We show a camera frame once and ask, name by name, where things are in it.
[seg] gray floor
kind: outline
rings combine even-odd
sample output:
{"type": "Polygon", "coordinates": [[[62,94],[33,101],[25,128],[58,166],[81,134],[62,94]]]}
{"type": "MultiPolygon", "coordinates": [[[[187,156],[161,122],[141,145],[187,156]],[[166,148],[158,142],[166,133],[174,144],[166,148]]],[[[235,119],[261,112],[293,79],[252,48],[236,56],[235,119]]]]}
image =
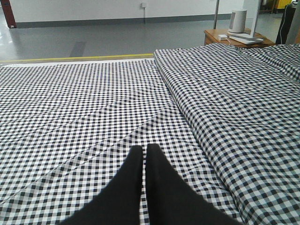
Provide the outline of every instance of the gray floor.
{"type": "MultiPolygon", "coordinates": [[[[275,41],[281,14],[260,15],[257,32],[275,41]]],[[[217,28],[228,28],[218,21],[217,28]]],[[[213,21],[9,29],[0,9],[0,60],[152,53],[204,43],[213,21]]]]}

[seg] gingham fabric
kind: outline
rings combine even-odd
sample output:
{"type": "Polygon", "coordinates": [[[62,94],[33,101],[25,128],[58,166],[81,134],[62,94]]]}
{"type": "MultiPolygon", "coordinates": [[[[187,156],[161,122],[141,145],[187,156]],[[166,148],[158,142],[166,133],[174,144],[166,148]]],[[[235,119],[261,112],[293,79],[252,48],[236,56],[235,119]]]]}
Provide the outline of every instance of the gingham fabric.
{"type": "Polygon", "coordinates": [[[239,50],[300,83],[300,47],[298,44],[267,48],[240,48],[239,50]]]}
{"type": "Polygon", "coordinates": [[[300,224],[300,84],[234,46],[157,50],[155,60],[243,221],[300,224]]]}
{"type": "Polygon", "coordinates": [[[148,143],[242,221],[153,61],[1,67],[0,80],[0,224],[58,224],[101,192],[132,145],[148,143]]]}

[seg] black and white checkered fabric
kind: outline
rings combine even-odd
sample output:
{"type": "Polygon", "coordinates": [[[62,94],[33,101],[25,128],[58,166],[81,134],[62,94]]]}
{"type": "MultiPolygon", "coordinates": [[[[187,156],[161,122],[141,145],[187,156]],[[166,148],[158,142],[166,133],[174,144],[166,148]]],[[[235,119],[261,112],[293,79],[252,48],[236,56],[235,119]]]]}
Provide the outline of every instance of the black and white checkered fabric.
{"type": "Polygon", "coordinates": [[[59,223],[101,192],[132,145],[148,143],[242,221],[153,61],[1,67],[0,80],[0,224],[59,223]]]}
{"type": "Polygon", "coordinates": [[[249,225],[300,224],[300,84],[291,79],[299,64],[279,69],[291,57],[299,60],[300,45],[155,52],[176,104],[249,225]]]}
{"type": "Polygon", "coordinates": [[[241,48],[240,50],[300,83],[300,48],[298,44],[267,48],[241,48]]]}

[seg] wooden table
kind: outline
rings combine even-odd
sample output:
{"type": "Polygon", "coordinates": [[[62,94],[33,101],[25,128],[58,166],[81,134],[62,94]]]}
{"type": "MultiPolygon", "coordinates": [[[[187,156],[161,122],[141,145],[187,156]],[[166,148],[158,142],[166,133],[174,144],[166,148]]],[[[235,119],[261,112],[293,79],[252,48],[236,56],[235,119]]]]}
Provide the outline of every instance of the wooden table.
{"type": "MultiPolygon", "coordinates": [[[[255,33],[255,37],[256,38],[262,38],[262,39],[264,39],[264,41],[261,42],[261,43],[257,43],[257,44],[246,45],[246,44],[243,44],[241,42],[238,42],[238,41],[235,41],[235,40],[232,40],[232,39],[229,39],[230,43],[227,40],[226,41],[219,41],[218,40],[218,35],[219,34],[227,34],[227,31],[228,31],[228,29],[205,30],[204,31],[204,33],[205,33],[204,44],[208,45],[208,44],[212,44],[212,43],[222,43],[222,44],[225,44],[225,45],[234,45],[236,47],[241,47],[241,48],[264,48],[264,47],[275,45],[274,42],[270,41],[265,36],[263,36],[259,33],[255,33]]],[[[245,30],[245,33],[250,34],[250,32],[251,32],[250,29],[245,30]]]]}

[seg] white wall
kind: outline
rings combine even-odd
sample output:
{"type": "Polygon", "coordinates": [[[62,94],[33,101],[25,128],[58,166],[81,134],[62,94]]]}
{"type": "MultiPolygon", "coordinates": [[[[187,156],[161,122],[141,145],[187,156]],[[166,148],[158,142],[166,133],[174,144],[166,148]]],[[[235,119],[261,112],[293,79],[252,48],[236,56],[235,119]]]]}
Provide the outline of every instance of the white wall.
{"type": "MultiPolygon", "coordinates": [[[[147,17],[211,15],[216,4],[216,0],[10,0],[17,23],[142,18],[141,2],[148,4],[147,17]]],[[[243,3],[222,0],[219,13],[231,13],[243,3]]]]}

